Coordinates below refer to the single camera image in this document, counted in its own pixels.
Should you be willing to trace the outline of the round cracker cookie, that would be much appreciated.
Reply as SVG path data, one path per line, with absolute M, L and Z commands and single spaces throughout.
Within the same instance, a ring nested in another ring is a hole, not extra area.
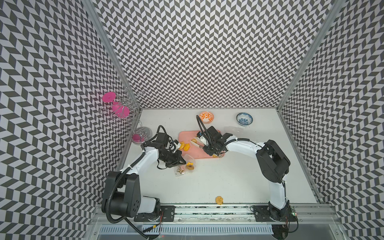
M 221 196 L 217 196 L 215 198 L 215 202 L 217 205 L 222 205 L 224 203 L 224 199 Z

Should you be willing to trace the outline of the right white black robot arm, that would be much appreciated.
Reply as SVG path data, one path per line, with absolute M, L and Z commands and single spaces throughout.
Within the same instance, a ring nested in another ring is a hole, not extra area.
M 196 119 L 200 128 L 198 142 L 203 144 L 202 149 L 209 156 L 221 157 L 227 152 L 236 152 L 257 159 L 262 175 L 269 181 L 269 217 L 272 221 L 281 221 L 289 209 L 284 178 L 291 162 L 279 145 L 273 140 L 255 143 L 230 133 L 221 134 L 214 127 L 206 128 L 200 116 Z

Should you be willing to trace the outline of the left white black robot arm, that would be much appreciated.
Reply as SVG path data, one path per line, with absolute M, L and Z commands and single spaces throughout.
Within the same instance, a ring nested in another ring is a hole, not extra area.
M 140 174 L 154 163 L 165 163 L 164 169 L 186 165 L 179 147 L 179 142 L 160 125 L 156 134 L 141 144 L 141 154 L 128 167 L 108 174 L 102 212 L 110 223 L 116 224 L 137 215 L 156 221 L 161 216 L 160 200 L 141 194 Z

